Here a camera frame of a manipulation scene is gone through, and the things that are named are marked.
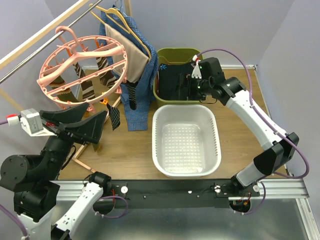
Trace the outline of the olive wavy striped sock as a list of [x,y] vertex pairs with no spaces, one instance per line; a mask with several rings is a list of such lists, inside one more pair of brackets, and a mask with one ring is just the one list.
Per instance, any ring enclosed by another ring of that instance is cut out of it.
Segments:
[[[58,76],[53,82],[49,84],[49,86],[55,90],[59,87],[62,87],[66,84],[65,80],[61,77]],[[72,102],[72,103],[77,103],[79,102],[78,99],[75,97],[75,95],[72,93],[70,88],[65,88],[64,90],[56,93],[56,96],[58,97],[59,100],[63,102]]]

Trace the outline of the pink round clip hanger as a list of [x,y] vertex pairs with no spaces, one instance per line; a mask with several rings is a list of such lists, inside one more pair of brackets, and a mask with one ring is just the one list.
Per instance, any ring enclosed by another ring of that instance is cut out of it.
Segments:
[[[128,54],[125,46],[119,41],[104,35],[77,37],[74,31],[67,26],[58,26],[55,30],[56,33],[61,31],[70,33],[72,40],[67,42],[61,35],[58,37],[62,44],[58,45],[57,49],[45,60],[37,79],[42,92],[61,108],[66,109],[80,105],[81,103],[60,100],[57,97],[58,93],[75,86],[80,86],[94,78],[104,77],[116,68],[121,68],[120,76],[111,82],[111,86],[108,87],[107,91],[100,93],[96,97],[88,97],[84,100],[85,103],[88,103],[87,110],[93,112],[94,103],[104,100],[112,93],[119,95],[122,93],[121,84],[127,81],[128,68]],[[100,64],[96,72],[87,75],[80,62],[91,59],[100,60],[102,64]],[[77,79],[70,83],[63,83],[53,90],[48,90],[47,86],[52,84],[69,68],[74,68]]]

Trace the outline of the black white striped sock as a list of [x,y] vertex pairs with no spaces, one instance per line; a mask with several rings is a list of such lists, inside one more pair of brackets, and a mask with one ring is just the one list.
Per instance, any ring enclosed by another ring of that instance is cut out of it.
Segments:
[[108,109],[112,130],[114,131],[121,124],[120,111],[117,107],[111,106],[110,104],[107,104],[106,106]]

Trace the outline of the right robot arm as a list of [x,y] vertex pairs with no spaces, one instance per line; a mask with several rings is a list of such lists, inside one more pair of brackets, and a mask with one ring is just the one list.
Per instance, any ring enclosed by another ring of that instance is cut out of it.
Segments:
[[241,196],[252,183],[274,174],[292,158],[299,137],[294,132],[288,134],[274,123],[250,99],[250,91],[238,78],[226,78],[217,58],[201,60],[195,55],[192,64],[193,71],[186,78],[189,98],[204,101],[211,96],[221,102],[245,123],[263,149],[252,163],[235,174],[227,184],[234,195]]

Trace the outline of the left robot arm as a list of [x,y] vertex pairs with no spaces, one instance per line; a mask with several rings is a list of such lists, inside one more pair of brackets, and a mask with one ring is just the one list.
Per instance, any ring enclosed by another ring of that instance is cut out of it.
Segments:
[[52,223],[60,190],[55,180],[65,168],[71,149],[74,144],[96,144],[102,136],[108,113],[104,110],[84,118],[88,107],[82,103],[58,111],[27,109],[7,118],[9,125],[20,124],[31,137],[48,138],[38,155],[11,155],[0,167],[0,185],[14,193],[11,218],[24,240],[72,239],[94,203],[110,194],[111,178],[94,172],[75,203]]

